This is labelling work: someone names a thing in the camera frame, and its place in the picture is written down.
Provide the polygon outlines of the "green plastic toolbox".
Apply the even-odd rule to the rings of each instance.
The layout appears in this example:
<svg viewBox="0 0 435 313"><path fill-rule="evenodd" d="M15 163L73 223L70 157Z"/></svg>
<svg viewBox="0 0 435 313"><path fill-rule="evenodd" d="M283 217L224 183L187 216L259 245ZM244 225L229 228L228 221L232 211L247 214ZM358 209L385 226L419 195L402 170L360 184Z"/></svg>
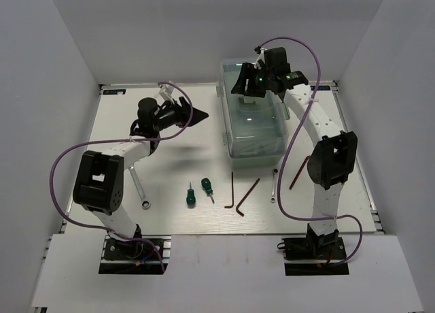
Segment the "green plastic toolbox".
<svg viewBox="0 0 435 313"><path fill-rule="evenodd" d="M220 64L216 91L224 146L235 169L272 167L287 149L287 112L270 91L264 97L231 93L245 61L250 60L225 59Z"/></svg>

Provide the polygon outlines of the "large brown hex key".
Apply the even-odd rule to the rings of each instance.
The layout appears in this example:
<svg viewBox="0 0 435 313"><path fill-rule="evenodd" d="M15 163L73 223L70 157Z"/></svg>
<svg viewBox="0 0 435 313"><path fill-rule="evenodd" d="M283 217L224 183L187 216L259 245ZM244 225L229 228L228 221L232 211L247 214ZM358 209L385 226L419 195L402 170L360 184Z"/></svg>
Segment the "large brown hex key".
<svg viewBox="0 0 435 313"><path fill-rule="evenodd" d="M304 158L304 161L302 162L302 164L301 164L301 166L299 167L299 169L298 169L296 175L294 176L294 179L292 180L292 182L291 182L291 184L290 184L290 186L289 186L289 190L292 190L292 189L294 188L294 186L295 186L297 180L299 179L299 177L300 177L300 175L301 175L303 169L304 169L305 166L307 165L307 163L308 163L310 157L311 157L311 156L309 155L309 156L306 156L306 157Z"/></svg>

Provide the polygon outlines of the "thin brown hex key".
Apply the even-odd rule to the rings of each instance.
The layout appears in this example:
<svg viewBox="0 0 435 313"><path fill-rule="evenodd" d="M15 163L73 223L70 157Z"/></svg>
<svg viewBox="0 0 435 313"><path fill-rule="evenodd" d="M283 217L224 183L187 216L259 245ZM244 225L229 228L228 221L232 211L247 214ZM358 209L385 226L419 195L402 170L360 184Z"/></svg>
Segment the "thin brown hex key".
<svg viewBox="0 0 435 313"><path fill-rule="evenodd" d="M232 209L234 207L234 173L231 172L231 179L230 179L230 203L228 205L225 205L225 209Z"/></svg>

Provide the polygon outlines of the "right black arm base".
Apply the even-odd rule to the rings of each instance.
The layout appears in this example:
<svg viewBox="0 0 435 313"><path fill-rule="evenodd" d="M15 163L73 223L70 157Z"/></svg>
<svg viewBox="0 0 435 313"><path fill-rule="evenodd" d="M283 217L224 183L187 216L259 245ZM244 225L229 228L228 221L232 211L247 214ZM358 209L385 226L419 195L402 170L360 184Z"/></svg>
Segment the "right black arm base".
<svg viewBox="0 0 435 313"><path fill-rule="evenodd" d="M285 237L278 244L282 251L286 276L347 276L348 263L342 237L317 237L308 231L303 237Z"/></svg>

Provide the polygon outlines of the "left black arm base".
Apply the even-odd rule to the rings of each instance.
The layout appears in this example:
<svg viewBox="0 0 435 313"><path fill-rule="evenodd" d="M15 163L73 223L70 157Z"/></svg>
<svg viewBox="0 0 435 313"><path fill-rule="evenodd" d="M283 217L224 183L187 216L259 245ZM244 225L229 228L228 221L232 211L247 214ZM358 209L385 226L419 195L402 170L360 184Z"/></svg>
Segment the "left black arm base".
<svg viewBox="0 0 435 313"><path fill-rule="evenodd" d="M160 262L169 264L171 237L151 237L147 242L122 242L107 236L103 243L100 275L163 275Z"/></svg>

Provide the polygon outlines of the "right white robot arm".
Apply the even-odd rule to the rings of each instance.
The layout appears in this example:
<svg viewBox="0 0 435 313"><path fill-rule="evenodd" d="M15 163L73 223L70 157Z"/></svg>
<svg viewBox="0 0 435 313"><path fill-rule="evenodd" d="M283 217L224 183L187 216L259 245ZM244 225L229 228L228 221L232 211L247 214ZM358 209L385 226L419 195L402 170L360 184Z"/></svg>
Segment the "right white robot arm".
<svg viewBox="0 0 435 313"><path fill-rule="evenodd" d="M317 258L330 252L329 237L338 234L338 203L344 184L353 172L358 138L345 132L326 114L301 71L292 71L285 48L255 49L253 63L243 63L231 92L247 97L277 95L295 113L312 144L307 171L315 185L308 252Z"/></svg>

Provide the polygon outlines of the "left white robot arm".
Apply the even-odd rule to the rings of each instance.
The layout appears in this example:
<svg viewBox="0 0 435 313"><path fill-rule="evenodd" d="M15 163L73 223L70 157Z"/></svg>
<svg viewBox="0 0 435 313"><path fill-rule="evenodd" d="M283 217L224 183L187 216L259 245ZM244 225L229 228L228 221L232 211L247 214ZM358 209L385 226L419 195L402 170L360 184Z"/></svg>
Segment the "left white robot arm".
<svg viewBox="0 0 435 313"><path fill-rule="evenodd" d="M82 155L73 188L73 201L92 212L110 237L120 240L120 250L130 258L143 252L140 226L122 205L124 171L151 156L160 143L160 132L172 127L192 127L209 114L192 107L184 97L178 101L146 97L138 102L137 119L130 139L103 152L87 150Z"/></svg>

